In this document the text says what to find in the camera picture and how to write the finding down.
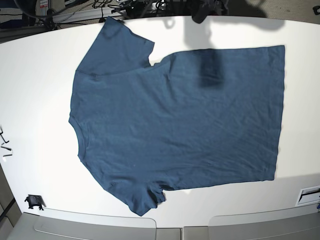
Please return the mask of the blue T-shirt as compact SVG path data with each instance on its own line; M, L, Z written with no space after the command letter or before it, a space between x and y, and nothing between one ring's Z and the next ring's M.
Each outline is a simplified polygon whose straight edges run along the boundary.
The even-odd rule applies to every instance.
M77 67L69 123L100 186L143 216L164 191L275 178L285 47L179 51L108 17Z

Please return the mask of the metal hex keys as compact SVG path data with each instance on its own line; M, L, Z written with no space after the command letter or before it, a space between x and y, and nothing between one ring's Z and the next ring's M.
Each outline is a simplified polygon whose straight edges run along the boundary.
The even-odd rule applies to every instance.
M0 127L0 149L4 151L2 154L2 160L4 162L7 161L7 158L12 157L13 153L14 153L13 149L8 146L9 142L10 141L6 140L6 138L4 136L3 128Z

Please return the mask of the white label plate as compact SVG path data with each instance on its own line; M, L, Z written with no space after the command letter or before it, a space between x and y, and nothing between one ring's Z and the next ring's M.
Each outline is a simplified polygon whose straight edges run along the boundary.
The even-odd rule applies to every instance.
M302 188L298 194L295 206L306 206L320 202L320 186Z

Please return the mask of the grey chair left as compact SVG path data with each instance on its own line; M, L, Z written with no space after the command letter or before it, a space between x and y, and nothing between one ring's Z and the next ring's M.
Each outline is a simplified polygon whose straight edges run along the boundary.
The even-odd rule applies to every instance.
M23 213L9 240L180 240L179 228L90 224Z

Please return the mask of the grey chair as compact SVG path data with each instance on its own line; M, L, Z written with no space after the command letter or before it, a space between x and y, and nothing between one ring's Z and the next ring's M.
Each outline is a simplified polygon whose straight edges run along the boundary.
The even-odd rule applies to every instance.
M318 240L320 212L316 205L257 213L220 215L207 226L188 226L184 240Z
M180 240L179 228L90 224L23 213L9 240Z

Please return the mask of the grey chair right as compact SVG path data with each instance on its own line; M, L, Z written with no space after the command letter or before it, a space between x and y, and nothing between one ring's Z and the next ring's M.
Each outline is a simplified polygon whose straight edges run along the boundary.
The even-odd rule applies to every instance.
M257 213L220 215L207 226L188 226L184 240L318 240L320 212L316 205Z

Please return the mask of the black clamp bracket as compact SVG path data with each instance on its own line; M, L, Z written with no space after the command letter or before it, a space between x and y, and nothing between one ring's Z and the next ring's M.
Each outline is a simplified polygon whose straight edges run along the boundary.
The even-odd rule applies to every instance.
M29 194L25 200L28 203L28 208L33 209L34 207L38 207L39 210L43 211L46 204L41 195L32 195Z

